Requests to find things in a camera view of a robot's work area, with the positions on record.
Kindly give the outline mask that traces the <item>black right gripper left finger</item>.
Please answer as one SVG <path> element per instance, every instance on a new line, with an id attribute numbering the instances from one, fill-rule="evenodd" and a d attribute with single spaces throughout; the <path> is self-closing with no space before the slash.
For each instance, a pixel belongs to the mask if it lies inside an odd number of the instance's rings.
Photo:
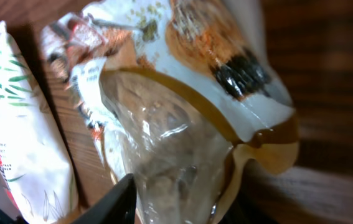
<path id="1" fill-rule="evenodd" d="M 137 190 L 126 174 L 99 202 L 72 224 L 135 224 Z"/>

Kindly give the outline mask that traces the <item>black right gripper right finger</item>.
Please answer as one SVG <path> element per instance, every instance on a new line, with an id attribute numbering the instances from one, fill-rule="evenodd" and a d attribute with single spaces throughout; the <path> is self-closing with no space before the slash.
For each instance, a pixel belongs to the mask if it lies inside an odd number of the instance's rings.
<path id="1" fill-rule="evenodd" d="M 219 224 L 278 224 L 249 200 L 235 200 Z"/>

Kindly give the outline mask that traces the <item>brown white snack bag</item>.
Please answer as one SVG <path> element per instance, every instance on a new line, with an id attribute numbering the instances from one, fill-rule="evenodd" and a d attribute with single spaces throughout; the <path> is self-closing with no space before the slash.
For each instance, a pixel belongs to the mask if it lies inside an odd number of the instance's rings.
<path id="1" fill-rule="evenodd" d="M 133 174 L 142 223 L 219 223 L 243 170 L 299 152 L 258 1 L 98 1 L 46 25 L 41 51 L 113 181 Z"/>

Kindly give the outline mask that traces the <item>white Pantene tube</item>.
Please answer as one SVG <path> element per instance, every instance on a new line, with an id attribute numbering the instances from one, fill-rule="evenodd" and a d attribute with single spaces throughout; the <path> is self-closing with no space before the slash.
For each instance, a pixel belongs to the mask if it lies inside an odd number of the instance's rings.
<path id="1" fill-rule="evenodd" d="M 72 223 L 78 192 L 64 140 L 14 38 L 0 22 L 0 157 L 27 223 Z"/>

